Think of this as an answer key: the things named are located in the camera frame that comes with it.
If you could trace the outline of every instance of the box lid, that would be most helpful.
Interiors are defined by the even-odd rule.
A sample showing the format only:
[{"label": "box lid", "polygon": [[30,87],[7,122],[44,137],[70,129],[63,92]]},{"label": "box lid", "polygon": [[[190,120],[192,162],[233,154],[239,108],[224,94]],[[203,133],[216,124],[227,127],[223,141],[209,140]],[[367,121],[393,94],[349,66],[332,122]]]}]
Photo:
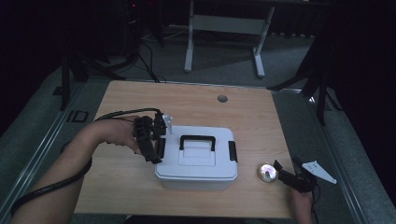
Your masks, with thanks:
[{"label": "box lid", "polygon": [[228,128],[173,126],[164,137],[163,162],[156,164],[161,179],[234,180],[237,158],[233,132]]}]

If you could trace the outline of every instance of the person's left hand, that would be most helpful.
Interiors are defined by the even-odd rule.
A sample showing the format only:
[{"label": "person's left hand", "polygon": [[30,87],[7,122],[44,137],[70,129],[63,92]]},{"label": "person's left hand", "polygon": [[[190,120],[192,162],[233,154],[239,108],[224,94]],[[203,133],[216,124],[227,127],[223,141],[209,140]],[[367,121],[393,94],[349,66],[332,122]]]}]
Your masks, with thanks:
[{"label": "person's left hand", "polygon": [[141,155],[139,145],[132,135],[134,119],[137,116],[100,119],[86,127],[88,133],[96,135],[98,144],[107,142],[117,146],[127,146]]}]

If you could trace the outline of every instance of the table top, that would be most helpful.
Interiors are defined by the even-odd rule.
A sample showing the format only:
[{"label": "table top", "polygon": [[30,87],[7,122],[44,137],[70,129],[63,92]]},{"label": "table top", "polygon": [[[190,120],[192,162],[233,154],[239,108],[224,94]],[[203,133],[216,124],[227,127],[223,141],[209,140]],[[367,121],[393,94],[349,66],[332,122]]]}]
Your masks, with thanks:
[{"label": "table top", "polygon": [[[228,101],[218,101],[220,95]],[[192,217],[291,217],[290,188],[281,181],[262,182],[261,163],[292,163],[266,89],[197,84],[112,81],[96,117],[145,107],[172,116],[173,125],[225,127],[233,131],[238,177],[226,190],[164,189],[155,165],[131,149],[100,145],[93,155],[76,213]],[[153,113],[139,113],[138,116]]]}]

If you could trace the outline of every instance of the circular light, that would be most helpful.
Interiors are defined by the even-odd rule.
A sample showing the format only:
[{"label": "circular light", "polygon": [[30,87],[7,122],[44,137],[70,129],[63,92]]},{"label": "circular light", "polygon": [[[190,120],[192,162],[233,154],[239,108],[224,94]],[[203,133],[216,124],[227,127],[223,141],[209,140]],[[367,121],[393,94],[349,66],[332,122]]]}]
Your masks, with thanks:
[{"label": "circular light", "polygon": [[257,175],[259,176],[260,180],[270,183],[276,181],[277,170],[271,164],[263,163],[260,164],[259,168],[257,169]]}]

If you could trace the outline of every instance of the black cord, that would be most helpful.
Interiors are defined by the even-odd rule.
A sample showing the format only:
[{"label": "black cord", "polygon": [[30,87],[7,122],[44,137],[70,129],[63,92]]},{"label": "black cord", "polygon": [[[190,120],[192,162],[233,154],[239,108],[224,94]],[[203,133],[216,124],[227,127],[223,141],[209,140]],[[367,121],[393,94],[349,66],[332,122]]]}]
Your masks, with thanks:
[{"label": "black cord", "polygon": [[161,110],[159,110],[157,108],[142,108],[142,109],[136,109],[136,110],[117,111],[117,112],[105,114],[105,115],[99,117],[96,120],[100,120],[100,119],[114,119],[115,117],[121,116],[121,115],[133,114],[133,113],[139,113],[139,112],[148,112],[148,111],[154,111],[154,112],[157,112],[159,114],[162,113]]},{"label": "black cord", "polygon": [[319,196],[318,198],[315,200],[315,190],[312,191],[312,207],[311,207],[311,213],[314,214],[314,218],[315,218],[315,222],[317,224],[319,224],[319,219],[318,219],[318,214],[317,214],[317,210],[315,209],[315,204],[318,202],[319,198],[320,198],[320,186],[317,184],[316,187],[318,187],[318,192],[319,192]]},{"label": "black cord", "polygon": [[157,76],[154,74],[154,71],[152,70],[152,59],[153,59],[153,53],[152,53],[152,49],[149,45],[147,45],[146,43],[144,43],[143,41],[141,42],[141,44],[143,46],[145,46],[148,50],[149,50],[149,64],[146,63],[146,61],[143,59],[142,55],[140,53],[138,53],[138,57],[140,58],[140,60],[142,60],[143,64],[146,66],[146,71],[148,72],[148,74],[151,76],[151,78],[155,81],[155,82],[161,82],[158,77],[162,78],[164,82],[166,82],[166,78],[165,77],[161,77],[161,76]]},{"label": "black cord", "polygon": [[80,172],[78,172],[76,175],[73,175],[72,177],[69,177],[65,180],[59,181],[55,184],[48,185],[44,188],[34,190],[34,191],[20,197],[11,207],[11,216],[14,216],[14,214],[17,212],[17,210],[25,203],[28,203],[28,202],[32,201],[33,199],[43,196],[44,194],[48,194],[50,192],[55,191],[56,189],[63,188],[69,184],[72,184],[72,183],[80,180],[85,174],[88,173],[88,171],[91,169],[91,166],[92,166],[92,158],[88,161],[88,163],[84,166],[84,168]]},{"label": "black cord", "polygon": [[[136,63],[136,61],[137,61],[137,55],[136,55],[136,56],[132,56],[132,57],[126,58],[126,60],[125,60],[124,62],[122,62],[122,63],[117,63],[117,64],[113,64],[113,65],[109,65],[109,66],[104,66],[104,65],[102,65],[101,63],[100,63],[100,64],[101,64],[105,69],[108,69],[108,70],[110,70],[110,71],[112,71],[112,72],[114,72],[114,73],[116,73],[116,74],[119,74],[119,73],[122,73],[122,72],[128,70],[128,69],[131,68],[132,66],[134,66],[135,63]],[[82,62],[82,63],[83,63],[86,67],[89,67],[89,68],[91,68],[91,69],[95,69],[95,67],[92,66],[92,65],[89,64],[89,63],[84,63],[84,62]]]},{"label": "black cord", "polygon": [[[138,68],[138,69],[141,69],[141,70],[144,70],[144,71],[146,71],[146,72],[148,72],[148,70],[147,70],[146,68],[142,68],[142,67],[140,67],[140,66],[137,66],[137,65],[135,65],[134,67],[135,67],[135,68]],[[164,83],[166,83],[166,82],[167,82],[167,80],[166,80],[166,78],[165,78],[165,77],[162,77],[162,76],[156,76],[156,77],[160,77],[160,78],[163,80],[163,82],[164,82]]]},{"label": "black cord", "polygon": [[[128,111],[117,111],[117,112],[113,112],[110,114],[106,114],[103,115],[102,117],[100,117],[99,119],[96,120],[100,120],[100,119],[120,119],[120,120],[126,120],[129,122],[133,122],[132,120],[128,120],[128,119],[123,119],[123,118],[115,118],[117,116],[121,116],[121,115],[126,115],[126,114],[132,114],[132,113],[138,113],[138,112],[144,112],[144,111],[155,111],[157,113],[162,113],[161,110],[156,109],[156,108],[142,108],[142,109],[136,109],[136,110],[128,110]],[[61,154],[64,152],[65,147],[70,143],[67,142],[65,143],[62,148],[61,148]],[[65,180],[59,181],[57,183],[48,185],[44,188],[41,189],[36,189],[28,194],[25,194],[24,196],[20,197],[14,204],[12,204],[11,207],[11,216],[14,216],[14,214],[17,212],[17,210],[24,205],[25,203],[28,203],[30,201],[32,201],[33,199],[36,199],[40,196],[43,196],[45,194],[48,194],[50,192],[53,192],[57,189],[61,189],[67,185],[70,185],[78,180],[80,180],[85,174],[88,173],[88,171],[90,171],[92,166],[92,158],[90,158],[90,160],[88,161],[88,163],[84,166],[84,168],[82,168],[82,170],[80,172],[78,172],[76,175],[73,175]]]}]

